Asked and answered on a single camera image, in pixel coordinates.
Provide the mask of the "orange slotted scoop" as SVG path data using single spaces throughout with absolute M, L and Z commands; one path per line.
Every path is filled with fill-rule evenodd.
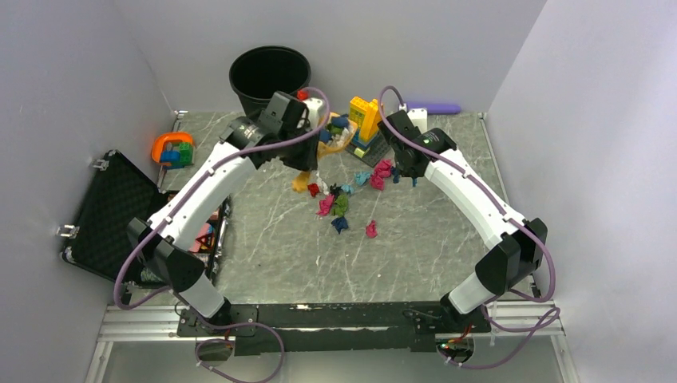
M 354 138 L 355 133 L 358 130 L 358 126 L 355 122 L 348 118 L 348 114 L 339 115 L 337 113 L 331 113 L 330 121 L 338 119 L 338 122 L 343 125 L 343 131 L 339 135 L 333 135 L 329 139 L 329 143 L 325 144 L 323 142 L 318 143 L 318 149 L 316 158 L 321 160 L 323 157 L 339 153 L 347 148 L 348 144 Z M 306 192 L 307 185 L 310 183 L 311 171 L 300 172 L 292 181 L 291 189 L 294 192 Z

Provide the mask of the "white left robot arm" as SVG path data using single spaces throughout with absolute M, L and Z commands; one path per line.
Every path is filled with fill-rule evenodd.
M 131 262 L 139 260 L 198 313 L 198 325 L 206 333 L 221 334 L 231 325 L 231 303 L 189 249 L 218 206 L 266 162 L 278 158 L 300 171 L 316 168 L 318 134 L 330 120 L 331 108 L 322 91 L 305 90 L 321 100 L 322 115 L 312 117 L 307 102 L 274 93 L 267 107 L 228 124 L 208 158 L 173 199 L 150 218 L 129 222 L 126 232 L 133 249 L 113 293 L 119 308 L 134 307 L 121 302 L 121 283 Z

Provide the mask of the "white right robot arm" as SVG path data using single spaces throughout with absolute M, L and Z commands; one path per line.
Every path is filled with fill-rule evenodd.
M 421 132 L 408 113 L 397 111 L 378 124 L 394 151 L 402 177 L 425 178 L 441 190 L 479 233 L 486 255 L 473 272 L 441 299 L 442 325 L 453 332 L 476 308 L 500 297 L 543 262 L 548 229 L 511 208 L 472 169 L 455 141 L 439 128 Z

